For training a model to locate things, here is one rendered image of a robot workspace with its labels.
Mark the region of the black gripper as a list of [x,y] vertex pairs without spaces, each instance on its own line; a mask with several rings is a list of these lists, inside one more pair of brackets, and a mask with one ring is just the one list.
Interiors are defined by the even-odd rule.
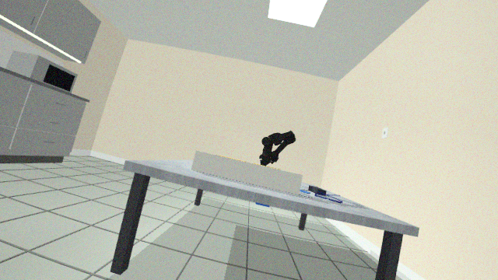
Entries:
[[270,160],[270,153],[272,152],[271,149],[268,148],[263,148],[263,153],[259,156],[260,162],[262,166],[267,166],[271,162]]

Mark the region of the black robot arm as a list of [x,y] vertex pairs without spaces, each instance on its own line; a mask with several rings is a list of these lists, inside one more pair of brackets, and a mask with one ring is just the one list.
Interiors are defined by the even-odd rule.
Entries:
[[[284,141],[283,141],[284,140]],[[282,142],[283,141],[283,142]],[[279,159],[279,153],[289,144],[292,144],[296,141],[295,134],[292,131],[286,133],[274,133],[269,135],[268,137],[264,137],[261,142],[264,145],[264,148],[272,149],[274,145],[281,145],[273,152],[270,153],[269,157],[271,160],[271,164],[277,162]]]

